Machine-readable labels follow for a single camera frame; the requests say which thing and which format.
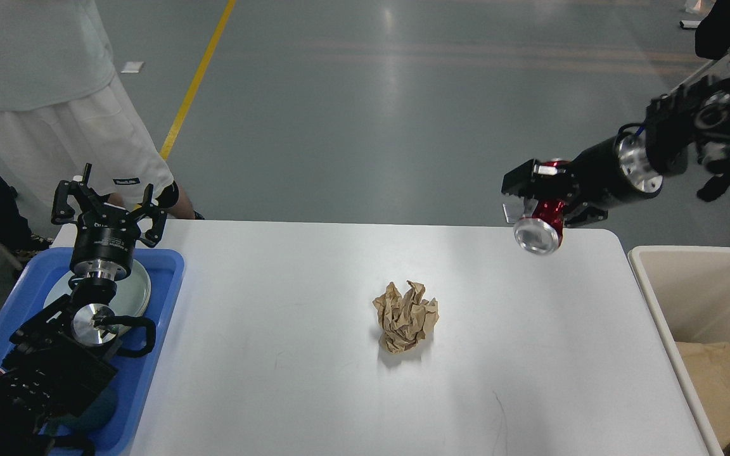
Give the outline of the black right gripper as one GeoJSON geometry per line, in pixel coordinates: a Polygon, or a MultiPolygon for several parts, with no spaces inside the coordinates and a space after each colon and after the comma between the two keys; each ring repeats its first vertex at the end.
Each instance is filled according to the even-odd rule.
{"type": "Polygon", "coordinates": [[[528,200],[559,200],[566,206],[566,228],[579,228],[608,219],[608,210],[660,194],[663,176],[647,159],[643,138],[623,133],[582,151],[571,163],[563,159],[530,159],[503,177],[501,194],[528,200]]]}

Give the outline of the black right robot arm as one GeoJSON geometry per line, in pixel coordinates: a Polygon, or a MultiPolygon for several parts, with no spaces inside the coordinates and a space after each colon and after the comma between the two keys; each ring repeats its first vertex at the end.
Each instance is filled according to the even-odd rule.
{"type": "Polygon", "coordinates": [[[730,78],[705,76],[651,100],[643,121],[573,159],[531,159],[505,174],[501,192],[522,199],[515,226],[559,231],[605,220],[612,208],[651,200],[665,179],[686,172],[689,148],[710,179],[698,199],[730,187],[730,78]]]}

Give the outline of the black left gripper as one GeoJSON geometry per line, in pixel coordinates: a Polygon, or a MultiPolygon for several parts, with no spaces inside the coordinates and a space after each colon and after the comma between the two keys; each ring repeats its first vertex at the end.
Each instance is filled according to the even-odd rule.
{"type": "Polygon", "coordinates": [[[84,165],[78,179],[61,180],[53,196],[50,213],[52,224],[76,223],[77,236],[70,271],[76,277],[125,279],[131,276],[134,247],[137,240],[154,248],[162,240],[167,213],[155,203],[153,184],[147,184],[142,202],[131,211],[131,217],[103,214],[101,196],[89,187],[93,165],[84,165]],[[72,197],[80,210],[70,205],[72,197]],[[140,231],[142,220],[151,220],[148,230],[140,231]]]}

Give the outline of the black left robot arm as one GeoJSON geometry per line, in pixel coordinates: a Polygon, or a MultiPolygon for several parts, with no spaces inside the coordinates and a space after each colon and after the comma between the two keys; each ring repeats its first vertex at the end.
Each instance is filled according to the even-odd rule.
{"type": "Polygon", "coordinates": [[[150,318],[117,314],[110,301],[131,274],[136,243],[152,248],[162,238],[165,211],[154,204],[151,184],[133,211],[105,204],[90,188],[91,170],[85,165],[80,178],[59,182],[54,194],[52,223],[77,228],[69,263],[75,285],[9,338],[0,375],[0,455],[48,455],[56,447],[93,455],[87,436],[44,434],[44,425],[86,412],[118,372],[111,358],[141,358],[156,344],[150,318]]]}

